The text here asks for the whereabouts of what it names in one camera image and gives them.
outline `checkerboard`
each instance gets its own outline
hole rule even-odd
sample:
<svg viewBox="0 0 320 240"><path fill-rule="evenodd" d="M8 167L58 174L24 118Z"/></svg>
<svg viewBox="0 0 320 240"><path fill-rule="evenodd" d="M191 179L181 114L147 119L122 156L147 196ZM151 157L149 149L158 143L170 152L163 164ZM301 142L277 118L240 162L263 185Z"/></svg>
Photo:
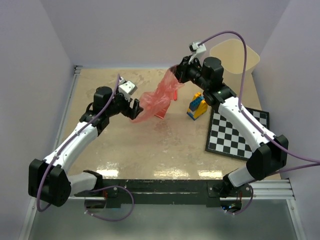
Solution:
<svg viewBox="0 0 320 240"><path fill-rule="evenodd" d="M269 113L246 108L265 128L269 129ZM248 160L251 155L250 146L231 122L219 113L211 110L211 117L205 150L228 157Z"/></svg>

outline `white bin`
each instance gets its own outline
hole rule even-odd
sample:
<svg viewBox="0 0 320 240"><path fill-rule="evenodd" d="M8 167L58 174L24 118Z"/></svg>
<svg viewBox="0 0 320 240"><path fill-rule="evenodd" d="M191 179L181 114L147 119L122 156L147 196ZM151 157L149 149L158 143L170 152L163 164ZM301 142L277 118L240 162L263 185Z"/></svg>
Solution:
<svg viewBox="0 0 320 240"><path fill-rule="evenodd" d="M246 46L247 61L245 69L245 78L252 77L251 73L260 61L260 56L248 45ZM224 82L232 83L230 86L238 94L241 83L241 75L244 68L244 46L238 39L228 39L214 46L210 50L210 56L221 60L224 68Z"/></svg>

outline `floor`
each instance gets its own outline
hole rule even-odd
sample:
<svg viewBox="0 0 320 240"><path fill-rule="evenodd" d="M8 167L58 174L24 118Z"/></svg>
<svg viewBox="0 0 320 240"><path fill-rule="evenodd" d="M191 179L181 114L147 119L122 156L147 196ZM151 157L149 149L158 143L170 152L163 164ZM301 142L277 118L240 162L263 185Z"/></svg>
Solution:
<svg viewBox="0 0 320 240"><path fill-rule="evenodd" d="M64 139L74 130L96 88L113 89L117 74L138 87L133 95L156 89L166 69L83 69L80 73L65 128ZM236 93L240 83L224 82ZM247 76L243 104L261 109L252 76ZM210 111L196 121L186 111L200 89L191 82L178 91L164 119L153 117L131 123L122 114L113 116L105 131L92 142L72 165L69 175L83 170L96 171L104 178L118 179L221 179L243 166L245 161L205 151Z"/></svg>

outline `plastic bag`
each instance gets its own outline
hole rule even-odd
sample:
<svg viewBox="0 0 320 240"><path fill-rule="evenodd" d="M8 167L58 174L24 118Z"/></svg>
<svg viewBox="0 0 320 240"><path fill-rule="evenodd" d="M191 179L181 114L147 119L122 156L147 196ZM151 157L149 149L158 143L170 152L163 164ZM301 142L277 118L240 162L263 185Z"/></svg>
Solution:
<svg viewBox="0 0 320 240"><path fill-rule="evenodd" d="M155 91L147 91L141 95L139 101L143 111L131 121L132 123L141 123L170 105L174 99L175 91L184 85L178 82L172 71L175 71L175 67L171 67L165 72Z"/></svg>

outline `gray wall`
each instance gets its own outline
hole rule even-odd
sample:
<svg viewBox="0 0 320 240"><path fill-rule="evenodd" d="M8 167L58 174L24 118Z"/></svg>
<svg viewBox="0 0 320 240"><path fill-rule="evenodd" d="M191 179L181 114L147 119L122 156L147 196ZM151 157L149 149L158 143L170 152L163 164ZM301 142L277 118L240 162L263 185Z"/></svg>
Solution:
<svg viewBox="0 0 320 240"><path fill-rule="evenodd" d="M289 0L41 2L71 61L96 68L178 64L190 42L223 30L238 31L260 54Z"/></svg>
<svg viewBox="0 0 320 240"><path fill-rule="evenodd" d="M71 61L39 0L0 2L0 239L19 237L28 166L53 147Z"/></svg>
<svg viewBox="0 0 320 240"><path fill-rule="evenodd" d="M270 126L289 139L295 153L320 159L320 1L292 0L268 40L255 71ZM288 157L288 167L308 164ZM320 166L290 177L309 240L319 239Z"/></svg>

